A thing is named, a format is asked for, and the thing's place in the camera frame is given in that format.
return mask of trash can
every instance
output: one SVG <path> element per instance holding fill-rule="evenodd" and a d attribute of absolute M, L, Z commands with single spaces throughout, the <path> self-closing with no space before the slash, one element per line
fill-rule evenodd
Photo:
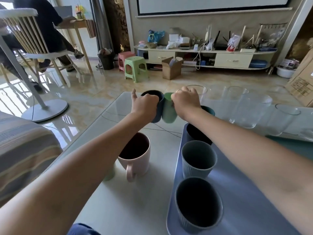
<path fill-rule="evenodd" d="M 104 70 L 111 70 L 114 68 L 114 63 L 113 63 L 114 57 L 115 57 L 115 53 L 113 52 L 109 55 L 98 54 L 98 58 Z"/>

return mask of chair back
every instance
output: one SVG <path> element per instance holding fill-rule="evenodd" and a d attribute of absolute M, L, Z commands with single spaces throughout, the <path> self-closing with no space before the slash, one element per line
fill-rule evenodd
<path fill-rule="evenodd" d="M 12 31 L 28 54 L 48 54 L 48 48 L 35 17 L 35 9 L 0 10 L 0 18 Z"/>

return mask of laptop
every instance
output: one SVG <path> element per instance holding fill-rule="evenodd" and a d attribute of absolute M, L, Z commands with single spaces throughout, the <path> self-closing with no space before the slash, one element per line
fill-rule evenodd
<path fill-rule="evenodd" d="M 73 16 L 72 6 L 59 6 L 59 7 L 54 7 L 54 9 L 62 18 Z"/>

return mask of sofa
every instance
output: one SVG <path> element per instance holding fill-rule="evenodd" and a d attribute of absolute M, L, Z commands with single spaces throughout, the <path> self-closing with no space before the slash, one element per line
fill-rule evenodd
<path fill-rule="evenodd" d="M 0 112 L 0 207 L 35 180 L 62 153 L 45 127 Z"/>

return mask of lamp base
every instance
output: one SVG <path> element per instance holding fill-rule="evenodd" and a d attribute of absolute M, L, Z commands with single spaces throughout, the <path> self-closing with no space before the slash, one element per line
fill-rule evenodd
<path fill-rule="evenodd" d="M 35 123 L 42 122 L 58 116 L 68 107 L 68 103 L 61 99 L 46 101 L 45 105 L 47 106 L 46 109 L 43 109 L 40 104 L 30 107 L 22 114 L 21 118 Z"/>

